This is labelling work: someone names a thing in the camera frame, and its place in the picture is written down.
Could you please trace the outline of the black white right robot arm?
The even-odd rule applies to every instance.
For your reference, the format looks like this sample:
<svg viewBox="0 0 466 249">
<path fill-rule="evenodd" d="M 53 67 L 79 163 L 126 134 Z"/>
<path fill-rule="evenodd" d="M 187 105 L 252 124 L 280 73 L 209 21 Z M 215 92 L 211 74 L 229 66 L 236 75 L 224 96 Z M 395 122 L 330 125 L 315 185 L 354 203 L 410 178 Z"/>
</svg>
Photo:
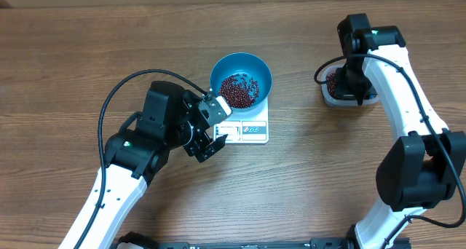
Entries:
<svg viewBox="0 0 466 249">
<path fill-rule="evenodd" d="M 406 42 L 395 26 L 371 27 L 365 14 L 337 26 L 346 63 L 335 75 L 339 100 L 378 98 L 394 144 L 376 171 L 379 198 L 352 230 L 356 248 L 391 248 L 413 219 L 450 199 L 465 198 L 459 181 L 465 133 L 453 133 L 435 113 L 412 70 Z"/>
</svg>

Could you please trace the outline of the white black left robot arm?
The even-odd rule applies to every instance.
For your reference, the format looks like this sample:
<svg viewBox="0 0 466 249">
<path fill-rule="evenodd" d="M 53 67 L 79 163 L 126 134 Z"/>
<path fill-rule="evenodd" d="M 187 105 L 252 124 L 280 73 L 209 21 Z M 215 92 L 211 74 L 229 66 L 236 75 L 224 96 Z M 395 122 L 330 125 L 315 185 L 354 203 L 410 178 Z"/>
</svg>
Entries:
<svg viewBox="0 0 466 249">
<path fill-rule="evenodd" d="M 61 248 L 110 248 L 122 223 L 166 165 L 171 150 L 183 147 L 199 162 L 225 145 L 207 130 L 232 114 L 226 100 L 199 97 L 182 86 L 155 81 L 143 110 L 132 114 L 106 142 L 104 167 Z"/>
</svg>

